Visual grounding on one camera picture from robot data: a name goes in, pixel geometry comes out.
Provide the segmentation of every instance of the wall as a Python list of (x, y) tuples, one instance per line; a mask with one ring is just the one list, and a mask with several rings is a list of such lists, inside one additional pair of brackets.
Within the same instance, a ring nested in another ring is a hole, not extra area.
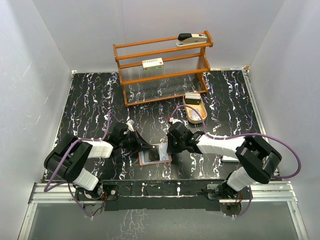
[(252, 63), (283, 0), (33, 0), (71, 70), (116, 71), (112, 44), (209, 30), (212, 68)]
[[(310, 239), (320, 234), (319, 43), (319, 1), (286, 0), (249, 74), (267, 133), (289, 143), (302, 159), (302, 170), (291, 182)], [(293, 173), (294, 157), (281, 153), (281, 173)]]
[(0, 0), (0, 239), (17, 239), (71, 71), (31, 0)]

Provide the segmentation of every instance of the metal frame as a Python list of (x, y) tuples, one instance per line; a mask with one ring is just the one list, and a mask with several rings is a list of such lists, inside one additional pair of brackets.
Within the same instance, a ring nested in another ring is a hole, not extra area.
[[(261, 119), (260, 112), (253, 94), (251, 82), (248, 73), (243, 68), (211, 68), (211, 71), (227, 71), (241, 70), (245, 84), (249, 93), (249, 97), (253, 106), (253, 110), (258, 122), (260, 131), (265, 134), (265, 128)], [(26, 215), (20, 230), (18, 240), (27, 240), (32, 227), (32, 223), (36, 214), (38, 204), (75, 204), (69, 193), (68, 184), (62, 184), (50, 192), (44, 193), (46, 183), (36, 183), (33, 187)], [(252, 202), (287, 202), (291, 213), (291, 217), (299, 239), (308, 240), (308, 235), (301, 218), (301, 214), (297, 204), (296, 194), (290, 181), (271, 181), (269, 184), (256, 183), (251, 185), (253, 199)], [(76, 189), (71, 187), (71, 191), (75, 194)], [(174, 196), (175, 198), (183, 198), (184, 196)], [(234, 202), (234, 200), (221, 199), (220, 203)], [(101, 204), (101, 201), (81, 201), (82, 204)]]

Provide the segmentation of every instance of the box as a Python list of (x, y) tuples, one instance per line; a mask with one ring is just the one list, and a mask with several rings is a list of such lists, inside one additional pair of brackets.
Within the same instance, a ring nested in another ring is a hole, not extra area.
[(152, 70), (164, 69), (164, 61), (162, 58), (155, 58), (142, 61), (143, 71), (148, 72)]

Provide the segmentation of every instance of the wooden shelf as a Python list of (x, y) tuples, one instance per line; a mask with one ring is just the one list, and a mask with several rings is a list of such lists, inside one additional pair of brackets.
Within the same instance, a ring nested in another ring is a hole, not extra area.
[[(190, 90), (198, 93), (207, 92), (207, 87), (203, 79), (203, 72), (210, 71), (210, 65), (206, 59), (206, 47), (212, 47), (214, 42), (211, 35), (208, 31), (201, 32), (201, 34), (206, 34), (208, 36), (207, 42), (186, 45), (186, 46), (177, 46), (177, 36), (154, 39), (150, 41), (140, 41), (122, 45), (113, 45), (114, 58), (118, 65), (120, 83), (122, 85), (124, 101), (126, 106), (152, 102), (172, 97), (182, 96), (183, 93), (170, 93), (171, 91), (166, 91), (164, 95), (158, 95), (158, 98), (147, 97), (142, 98), (142, 100), (132, 101), (127, 95), (130, 93), (128, 89), (134, 89), (135, 87), (141, 87), (141, 84), (148, 85), (148, 82), (152, 82), (150, 86), (157, 88), (157, 84), (161, 84), (161, 81), (167, 79), (174, 79), (180, 76), (186, 75), (196, 75), (197, 83), (189, 82), (190, 86), (193, 86)], [(185, 54), (174, 57), (162, 58), (164, 68), (156, 69), (152, 71), (144, 71), (142, 67), (142, 62), (134, 62), (129, 64), (120, 64), (120, 60), (132, 59), (146, 57), (145, 60), (149, 58), (147, 56), (155, 54), (166, 54), (171, 52), (189, 50), (189, 49), (199, 49), (198, 53)], [(148, 88), (148, 91), (152, 93), (154, 89)]]

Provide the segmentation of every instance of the marble pattern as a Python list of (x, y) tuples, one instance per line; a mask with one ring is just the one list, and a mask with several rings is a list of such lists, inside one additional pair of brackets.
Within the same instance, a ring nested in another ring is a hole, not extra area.
[[(240, 70), (205, 72), (208, 93), (202, 97), (208, 117), (207, 129), (216, 135), (236, 135), (259, 132), (257, 119)], [(151, 144), (166, 141), (167, 120), (182, 98), (173, 98), (126, 107), (118, 73), (77, 73), (64, 109), (56, 142), (66, 133), (84, 138), (102, 137), (107, 125), (107, 113), (126, 122), (134, 120), (134, 127)], [(188, 123), (180, 108), (174, 116), (193, 132), (201, 131), (201, 124)], [(112, 117), (110, 127), (116, 120)], [(102, 180), (173, 180), (225, 179), (238, 163), (221, 162), (215, 154), (196, 154), (184, 151), (172, 156), (172, 163), (140, 166), (138, 154), (120, 150), (109, 159), (89, 159), (85, 168)], [(45, 173), (43, 180), (50, 178)]]

